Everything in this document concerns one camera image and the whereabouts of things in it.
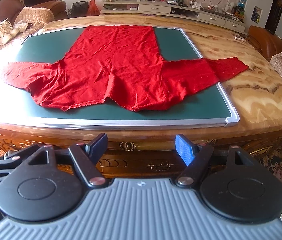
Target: cabinet drawer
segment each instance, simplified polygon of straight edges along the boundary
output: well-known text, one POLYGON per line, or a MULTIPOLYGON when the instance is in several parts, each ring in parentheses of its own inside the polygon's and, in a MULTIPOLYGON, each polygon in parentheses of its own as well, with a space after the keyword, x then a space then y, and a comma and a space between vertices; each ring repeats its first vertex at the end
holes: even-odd
POLYGON ((245 30, 245 26, 242 26, 237 23, 230 22, 230 21, 226 21, 224 27, 230 30, 238 31, 238 32, 244 32, 245 30))
POLYGON ((221 18, 218 18, 218 17, 215 17, 215 16, 211 16, 211 15, 208 15, 208 14, 204 14, 204 13, 200 13, 199 16, 198 16, 198 19, 208 21, 208 22, 215 24, 215 25, 218 25, 218 26, 223 26, 225 24, 224 19, 221 19, 221 18))
POLYGON ((161 12, 161 13, 171 13, 171 7, 167 6, 158 6, 158 5, 148 5, 148 4, 139 4, 139 11, 144 12, 161 12))

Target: gray ribbed platform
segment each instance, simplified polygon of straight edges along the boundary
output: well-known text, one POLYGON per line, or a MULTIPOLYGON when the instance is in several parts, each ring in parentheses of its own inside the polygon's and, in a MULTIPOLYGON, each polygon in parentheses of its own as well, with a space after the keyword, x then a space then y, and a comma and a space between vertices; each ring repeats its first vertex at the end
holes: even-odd
POLYGON ((0 240, 282 240, 282 222, 241 225, 214 215, 169 179, 115 179, 70 215, 42 225, 0 223, 0 240))

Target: metal screw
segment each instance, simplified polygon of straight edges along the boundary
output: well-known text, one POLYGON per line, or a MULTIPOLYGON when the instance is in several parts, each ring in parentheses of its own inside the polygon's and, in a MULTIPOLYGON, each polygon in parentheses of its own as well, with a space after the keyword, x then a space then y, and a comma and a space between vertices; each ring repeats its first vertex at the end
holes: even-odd
POLYGON ((103 185, 105 183, 105 178, 103 177, 94 177, 90 179, 90 184, 94 186, 103 185))
POLYGON ((181 177, 178 179, 180 185, 191 185, 193 182, 194 180, 190 177, 181 177))

